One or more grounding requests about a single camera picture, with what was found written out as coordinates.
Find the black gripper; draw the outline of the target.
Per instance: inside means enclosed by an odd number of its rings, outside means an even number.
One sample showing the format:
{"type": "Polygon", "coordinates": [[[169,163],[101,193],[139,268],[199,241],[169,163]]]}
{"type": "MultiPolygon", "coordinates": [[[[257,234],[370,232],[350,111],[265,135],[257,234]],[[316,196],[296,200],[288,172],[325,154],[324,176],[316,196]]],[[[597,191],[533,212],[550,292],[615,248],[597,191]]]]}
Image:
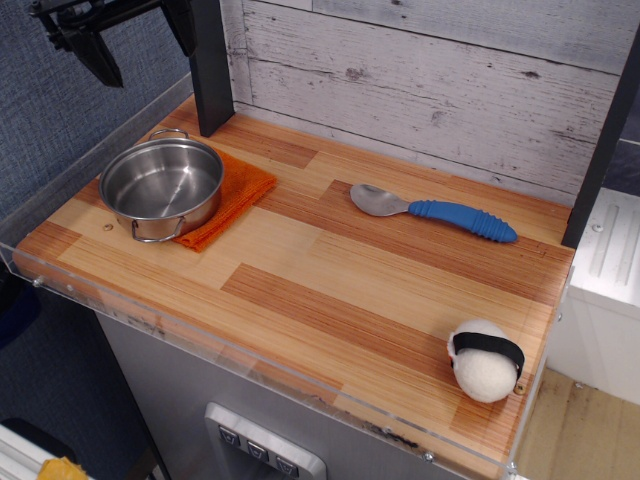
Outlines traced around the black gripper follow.
{"type": "Polygon", "coordinates": [[[183,54],[192,56],[196,32],[189,0],[42,0],[31,1],[28,13],[40,20],[57,50],[71,49],[105,86],[123,88],[120,69],[100,32],[160,7],[183,54]]]}

